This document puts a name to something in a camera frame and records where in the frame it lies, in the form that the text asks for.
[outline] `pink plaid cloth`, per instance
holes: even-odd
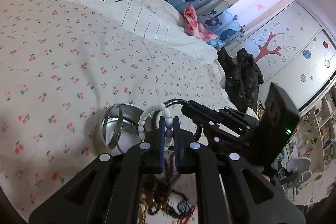
[[[206,30],[201,22],[197,23],[196,11],[191,2],[188,3],[183,14],[186,22],[185,29],[188,34],[204,41],[218,38],[213,32]]]

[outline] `silver metal container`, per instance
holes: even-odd
[[[132,104],[115,104],[108,108],[93,135],[96,152],[115,156],[140,143],[137,127],[142,113],[143,110]],[[148,117],[144,133],[151,130],[152,118]]]

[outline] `bracelet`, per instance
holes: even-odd
[[[149,115],[152,112],[155,112],[155,111],[161,111],[163,117],[166,119],[166,121],[165,121],[165,127],[166,127],[166,131],[165,131],[165,151],[166,151],[166,150],[168,150],[168,147],[172,145],[173,131],[171,129],[173,128],[173,119],[171,117],[169,109],[166,108],[164,103],[160,103],[160,104],[157,104],[157,105],[150,106],[147,110],[145,110],[143,112],[143,114],[140,115],[140,120],[138,122],[139,138],[141,140],[145,139],[145,134],[143,133],[143,131],[144,131],[143,126],[145,125],[145,120],[147,119],[147,117],[149,117]]]

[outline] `tree decal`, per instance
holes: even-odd
[[[280,36],[283,39],[285,39],[285,35],[286,35],[290,40],[293,40],[292,37],[288,35],[288,31],[289,31],[288,28],[286,28],[286,32],[284,32],[284,33],[274,33],[274,34],[272,33],[272,28],[275,27],[275,26],[279,26],[279,25],[280,25],[279,22],[273,23],[273,25],[269,28],[269,31],[264,30],[262,36],[258,35],[258,37],[259,37],[258,42],[261,42],[260,45],[257,42],[255,42],[253,38],[251,39],[252,43],[256,44],[258,46],[258,49],[259,49],[259,54],[257,55],[256,58],[254,58],[255,62],[258,62],[262,57],[266,56],[267,59],[268,59],[268,64],[269,65],[272,62],[273,62],[274,65],[276,65],[276,60],[274,58],[268,56],[268,55],[271,55],[271,54],[276,54],[276,55],[279,55],[279,56],[283,56],[282,61],[286,62],[286,58],[289,57],[289,56],[281,54],[279,52],[279,50],[284,49],[285,51],[288,51],[288,50],[295,50],[296,49],[295,46],[290,47],[290,45],[288,45],[288,46],[287,45],[277,46],[277,40],[274,39],[277,36]]]

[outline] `red star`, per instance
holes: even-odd
[[[260,3],[256,4],[256,7],[258,7],[258,11],[259,11],[260,9],[264,9],[263,5],[260,4]]]

